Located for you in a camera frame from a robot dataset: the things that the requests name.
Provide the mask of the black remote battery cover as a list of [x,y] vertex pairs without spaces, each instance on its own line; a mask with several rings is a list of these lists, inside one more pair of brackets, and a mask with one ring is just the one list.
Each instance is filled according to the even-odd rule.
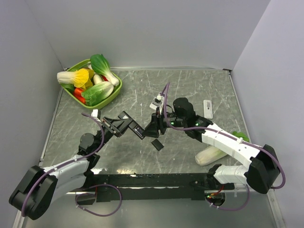
[[164,145],[158,139],[153,140],[151,144],[155,147],[157,151],[160,151],[164,148]]

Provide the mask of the black slim remote control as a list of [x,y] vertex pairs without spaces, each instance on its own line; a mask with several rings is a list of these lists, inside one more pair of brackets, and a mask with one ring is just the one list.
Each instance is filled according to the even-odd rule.
[[125,111],[122,111],[118,115],[119,119],[130,119],[131,123],[128,125],[128,128],[135,133],[141,140],[144,139],[143,131],[144,129]]

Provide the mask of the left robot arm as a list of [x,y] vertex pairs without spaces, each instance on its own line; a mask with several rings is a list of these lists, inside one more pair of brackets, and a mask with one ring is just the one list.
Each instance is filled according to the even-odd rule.
[[9,204],[23,217],[40,218],[52,202],[75,189],[88,191],[94,185],[91,169],[100,156],[97,152],[112,136],[120,137],[132,122],[131,118],[93,120],[100,127],[96,134],[80,138],[78,153],[62,163],[41,168],[31,167],[9,198]]

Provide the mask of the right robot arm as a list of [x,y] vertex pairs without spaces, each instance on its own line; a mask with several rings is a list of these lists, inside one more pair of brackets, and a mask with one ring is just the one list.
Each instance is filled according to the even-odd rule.
[[144,136],[158,138],[168,128],[181,130],[241,163],[239,166],[214,165],[207,178],[212,189],[228,183],[247,184],[256,192],[266,194],[273,187],[281,172],[273,147],[267,144],[260,147],[227,133],[211,120],[197,115],[185,97],[174,100],[171,113],[165,111],[163,96],[154,98],[150,108],[154,113],[143,131]]

